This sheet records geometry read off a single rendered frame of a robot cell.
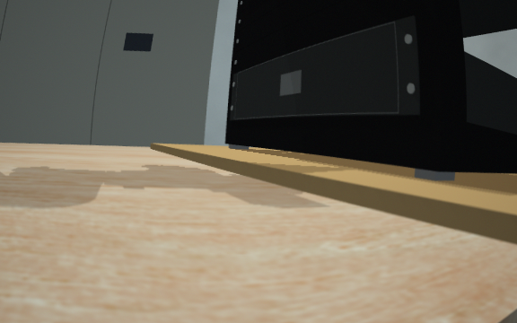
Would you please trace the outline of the tan flat board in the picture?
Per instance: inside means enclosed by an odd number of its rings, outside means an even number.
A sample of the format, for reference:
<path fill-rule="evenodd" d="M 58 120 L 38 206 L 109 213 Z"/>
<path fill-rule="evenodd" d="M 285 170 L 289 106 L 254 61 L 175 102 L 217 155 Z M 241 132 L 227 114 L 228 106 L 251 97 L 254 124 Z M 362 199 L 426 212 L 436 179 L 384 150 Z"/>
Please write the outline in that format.
<path fill-rule="evenodd" d="M 151 149 L 286 188 L 517 245 L 517 174 L 455 172 L 455 180 L 434 181 L 415 178 L 415 169 L 408 167 L 266 148 L 221 146 L 184 151 L 194 145 L 151 144 Z"/>

